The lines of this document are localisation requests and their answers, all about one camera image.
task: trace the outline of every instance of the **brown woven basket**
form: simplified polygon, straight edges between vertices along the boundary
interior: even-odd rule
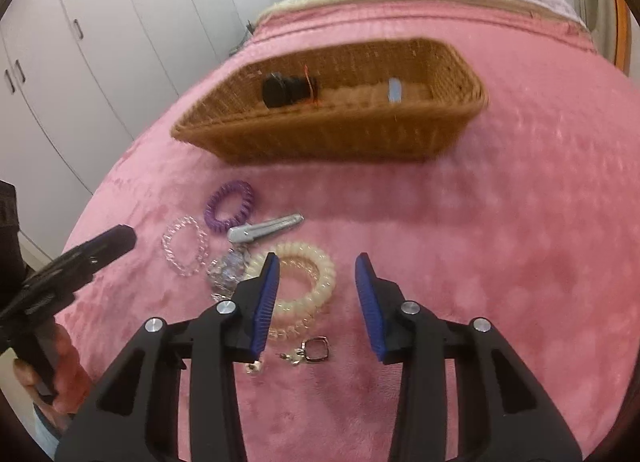
[[[318,102],[268,109],[263,78],[304,76],[305,65],[318,78]],[[392,77],[401,102],[389,102]],[[172,136],[230,163],[423,159],[455,142],[486,104],[482,82],[450,45],[370,41],[248,64],[185,113]]]

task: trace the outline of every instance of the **person's arm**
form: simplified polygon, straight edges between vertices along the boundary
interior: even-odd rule
[[[53,405],[45,404],[40,398],[35,385],[40,377],[31,365],[20,359],[14,361],[14,374],[18,382],[25,388],[33,402],[42,410],[43,415],[61,432],[65,431],[65,418],[69,413],[76,413],[85,397],[91,391],[92,381],[80,365],[78,350],[71,343],[71,338],[64,327],[56,324],[56,350],[60,356],[54,386],[58,396]]]

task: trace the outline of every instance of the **pink blanket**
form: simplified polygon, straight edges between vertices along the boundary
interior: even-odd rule
[[[246,63],[416,36],[456,46],[490,95],[489,108],[435,161],[237,168],[169,137],[191,103]],[[220,184],[244,179],[258,193],[254,221],[302,212],[305,223],[282,239],[318,245],[338,275],[312,331],[329,337],[329,362],[294,368],[270,345],[262,374],[238,367],[250,460],[386,460],[399,369],[378,364],[369,348],[353,281],[363,251],[378,275],[439,317],[492,320],[587,455],[616,418],[638,352],[639,107],[640,92],[570,24],[426,0],[272,18],[138,138],[98,188],[68,246],[117,223],[135,228],[138,245],[59,322],[98,378],[148,317],[199,315],[211,305],[204,276],[170,270],[160,237],[177,217],[201,217]],[[227,247],[223,238],[210,243],[214,253]],[[186,407],[185,398],[184,458]]]

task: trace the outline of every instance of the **cabinet handle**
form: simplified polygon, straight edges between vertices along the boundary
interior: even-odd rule
[[[76,30],[78,31],[78,38],[80,39],[80,41],[82,41],[84,39],[84,32],[82,32],[82,29],[80,28],[80,23],[78,22],[77,19],[74,19],[74,27],[76,27]]]
[[[20,72],[20,80],[24,84],[25,82],[27,82],[27,78],[24,76],[24,72],[22,71],[22,67],[20,66],[20,61],[15,60],[15,67],[18,68],[18,71]]]
[[[14,86],[14,82],[11,79],[11,74],[9,73],[9,70],[4,71],[4,77],[6,77],[7,82],[9,82],[9,87],[11,88],[11,94],[14,95],[15,86]]]

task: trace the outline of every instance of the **metal bolt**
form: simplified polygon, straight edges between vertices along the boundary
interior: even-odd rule
[[[158,332],[163,326],[164,323],[162,323],[160,318],[152,317],[145,323],[145,330],[147,332]]]
[[[236,304],[227,299],[218,303],[216,310],[219,314],[233,314],[236,311]]]
[[[478,332],[488,332],[491,330],[491,322],[488,319],[479,317],[478,319],[474,319],[474,328]]]
[[[405,314],[414,315],[420,312],[420,305],[415,301],[405,301],[400,305],[400,310]]]

